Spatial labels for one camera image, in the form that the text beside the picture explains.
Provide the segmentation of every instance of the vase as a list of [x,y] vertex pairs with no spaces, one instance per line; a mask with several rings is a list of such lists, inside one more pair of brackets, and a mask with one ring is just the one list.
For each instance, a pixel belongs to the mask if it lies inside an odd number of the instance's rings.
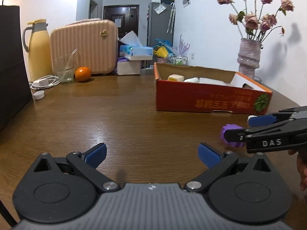
[[238,54],[239,72],[247,77],[255,78],[255,69],[259,68],[261,43],[254,40],[241,39]]

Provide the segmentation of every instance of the orange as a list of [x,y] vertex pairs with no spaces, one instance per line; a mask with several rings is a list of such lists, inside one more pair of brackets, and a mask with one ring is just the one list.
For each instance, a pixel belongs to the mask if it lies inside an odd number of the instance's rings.
[[75,72],[75,78],[78,82],[88,81],[91,75],[91,70],[88,67],[80,67]]

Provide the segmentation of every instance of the human hand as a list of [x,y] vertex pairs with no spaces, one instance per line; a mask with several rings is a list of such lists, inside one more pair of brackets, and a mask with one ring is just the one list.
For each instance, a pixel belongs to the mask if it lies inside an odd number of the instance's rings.
[[[288,150],[289,155],[294,155],[296,152],[296,150]],[[296,167],[297,171],[300,173],[300,189],[304,191],[307,189],[307,162],[304,162],[299,154],[297,155]]]

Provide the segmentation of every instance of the thermos handle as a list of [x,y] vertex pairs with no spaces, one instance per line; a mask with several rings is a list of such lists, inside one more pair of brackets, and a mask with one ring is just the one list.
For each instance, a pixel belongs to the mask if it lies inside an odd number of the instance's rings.
[[25,48],[25,51],[28,53],[29,52],[29,48],[27,47],[27,44],[26,44],[26,31],[27,30],[33,30],[34,29],[34,26],[32,27],[27,27],[25,28],[25,30],[23,31],[22,33],[22,44],[23,44],[23,47]]

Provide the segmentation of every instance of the glass cup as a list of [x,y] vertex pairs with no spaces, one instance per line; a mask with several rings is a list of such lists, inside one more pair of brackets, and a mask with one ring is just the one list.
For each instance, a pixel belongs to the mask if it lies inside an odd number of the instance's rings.
[[66,55],[63,57],[57,57],[54,59],[55,72],[59,77],[60,83],[68,83],[74,81],[75,74],[75,53],[74,51],[71,55]]

